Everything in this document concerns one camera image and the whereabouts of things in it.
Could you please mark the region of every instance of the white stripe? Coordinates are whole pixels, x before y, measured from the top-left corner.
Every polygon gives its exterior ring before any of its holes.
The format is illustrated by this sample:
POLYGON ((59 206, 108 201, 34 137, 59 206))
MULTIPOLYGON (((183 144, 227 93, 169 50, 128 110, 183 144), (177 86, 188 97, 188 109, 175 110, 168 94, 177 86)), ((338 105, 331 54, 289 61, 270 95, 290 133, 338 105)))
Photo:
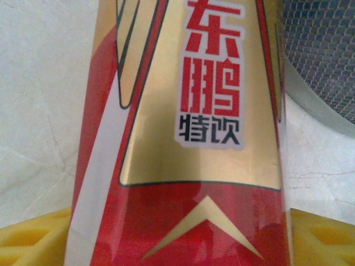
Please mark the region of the white stripe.
POLYGON ((128 112, 119 104, 116 73, 70 225, 65 266, 90 265, 128 112))

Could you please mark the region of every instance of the gold triangle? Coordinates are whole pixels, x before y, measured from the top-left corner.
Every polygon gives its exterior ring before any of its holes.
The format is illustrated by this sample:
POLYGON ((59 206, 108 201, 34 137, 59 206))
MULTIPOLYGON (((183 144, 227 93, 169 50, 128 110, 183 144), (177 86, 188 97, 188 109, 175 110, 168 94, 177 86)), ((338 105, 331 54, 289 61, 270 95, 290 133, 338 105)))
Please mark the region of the gold triangle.
POLYGON ((206 196, 184 219, 181 220, 153 249, 151 249, 141 259, 142 261, 152 256, 157 251, 169 245, 174 240, 183 236, 189 230, 198 226, 203 221, 208 220, 222 231, 238 241, 251 252, 263 258, 256 248, 246 239, 239 229, 229 220, 227 215, 218 207, 218 205, 206 196))

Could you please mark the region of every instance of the metal mesh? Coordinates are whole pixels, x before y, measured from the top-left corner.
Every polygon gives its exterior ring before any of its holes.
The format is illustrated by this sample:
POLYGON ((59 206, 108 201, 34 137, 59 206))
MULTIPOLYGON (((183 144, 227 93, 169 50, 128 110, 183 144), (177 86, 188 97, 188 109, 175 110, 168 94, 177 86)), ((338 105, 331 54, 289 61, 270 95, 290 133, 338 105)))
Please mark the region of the metal mesh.
POLYGON ((285 0, 286 55, 312 90, 355 124, 355 0, 285 0))

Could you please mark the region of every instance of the red chinese characters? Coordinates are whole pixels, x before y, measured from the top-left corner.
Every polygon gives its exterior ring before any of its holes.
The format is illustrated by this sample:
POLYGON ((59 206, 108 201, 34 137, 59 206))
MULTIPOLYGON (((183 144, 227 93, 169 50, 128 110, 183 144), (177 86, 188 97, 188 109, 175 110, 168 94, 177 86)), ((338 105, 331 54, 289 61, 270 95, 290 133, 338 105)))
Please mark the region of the red chinese characters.
POLYGON ((244 7, 214 0, 185 0, 185 4, 191 12, 186 24, 187 37, 181 62, 181 99, 176 118, 176 131, 179 132, 175 134, 176 140, 184 146, 196 146, 194 142, 199 142, 198 147, 240 149, 244 30, 226 21, 228 17, 242 19, 244 7), (189 120, 195 118, 201 121, 200 116, 204 121, 203 131, 193 132, 201 124, 189 120), (236 124, 231 129, 234 130, 233 137, 224 143, 217 142, 219 138, 225 139, 222 135, 230 134, 227 131, 232 127, 213 126, 213 122, 232 118, 234 120, 231 121, 236 124), (226 132, 213 130, 218 128, 221 128, 220 131, 226 128, 226 132), (196 141, 195 136, 200 134, 202 140, 196 141))

